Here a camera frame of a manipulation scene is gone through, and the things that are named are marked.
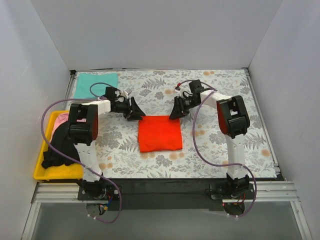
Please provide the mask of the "orange t shirt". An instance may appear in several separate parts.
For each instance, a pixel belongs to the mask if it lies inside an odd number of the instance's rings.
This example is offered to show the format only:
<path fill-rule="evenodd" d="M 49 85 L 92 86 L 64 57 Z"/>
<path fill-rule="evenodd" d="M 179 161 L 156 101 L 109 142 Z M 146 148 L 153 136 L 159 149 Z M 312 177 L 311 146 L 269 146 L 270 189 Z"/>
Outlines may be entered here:
<path fill-rule="evenodd" d="M 144 116 L 138 122 L 137 142 L 141 153 L 182 150 L 180 119 L 170 119 L 168 115 Z"/>

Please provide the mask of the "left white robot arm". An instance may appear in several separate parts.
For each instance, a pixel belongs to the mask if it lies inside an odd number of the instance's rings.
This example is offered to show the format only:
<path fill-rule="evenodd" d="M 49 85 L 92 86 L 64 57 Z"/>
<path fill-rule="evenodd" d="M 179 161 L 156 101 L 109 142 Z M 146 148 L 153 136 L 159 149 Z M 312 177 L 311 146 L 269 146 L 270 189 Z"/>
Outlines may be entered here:
<path fill-rule="evenodd" d="M 108 113 L 123 114 L 128 121 L 142 120 L 146 115 L 133 97 L 119 93 L 113 86 L 105 88 L 105 94 L 97 101 L 73 103 L 70 105 L 67 136 L 73 143 L 82 164 L 83 176 L 81 187 L 95 200 L 107 195 L 107 184 L 102 178 L 96 154 L 96 139 L 99 132 L 99 116 Z"/>

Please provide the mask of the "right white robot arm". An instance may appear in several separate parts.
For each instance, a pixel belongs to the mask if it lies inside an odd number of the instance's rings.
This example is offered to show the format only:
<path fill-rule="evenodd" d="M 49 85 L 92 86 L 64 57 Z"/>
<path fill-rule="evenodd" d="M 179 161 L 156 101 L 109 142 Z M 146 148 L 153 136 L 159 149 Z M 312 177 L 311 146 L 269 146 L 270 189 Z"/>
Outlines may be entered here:
<path fill-rule="evenodd" d="M 248 174 L 251 172 L 245 164 L 245 138 L 250 126 L 250 118 L 242 96 L 221 94 L 199 79 L 178 83 L 175 90 L 179 91 L 184 83 L 188 83 L 190 92 L 183 92 L 174 98 L 169 118 L 171 120 L 183 118 L 190 113 L 190 109 L 197 108 L 192 123 L 192 140 L 196 153 L 205 163 L 213 167 L 227 167 L 226 180 L 215 194 L 226 195 L 232 199 L 243 197 L 250 187 Z M 210 163 L 198 150 L 195 125 L 203 105 L 217 110 L 219 129 L 227 144 L 228 163 L 226 164 Z"/>

